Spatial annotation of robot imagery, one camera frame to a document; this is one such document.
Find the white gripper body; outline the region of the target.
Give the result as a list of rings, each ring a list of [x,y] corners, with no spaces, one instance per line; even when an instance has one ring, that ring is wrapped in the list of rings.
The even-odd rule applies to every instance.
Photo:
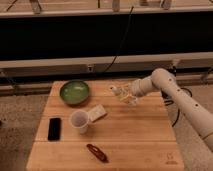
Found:
[[[137,98],[130,92],[129,84],[121,87],[120,101],[132,106],[137,104]]]

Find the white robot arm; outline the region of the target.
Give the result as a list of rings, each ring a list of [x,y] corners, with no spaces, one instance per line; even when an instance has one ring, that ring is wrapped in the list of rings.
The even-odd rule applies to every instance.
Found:
[[[143,97],[154,91],[169,95],[177,107],[213,152],[213,114],[187,95],[176,83],[173,74],[163,68],[155,69],[150,76],[122,86],[127,97]]]

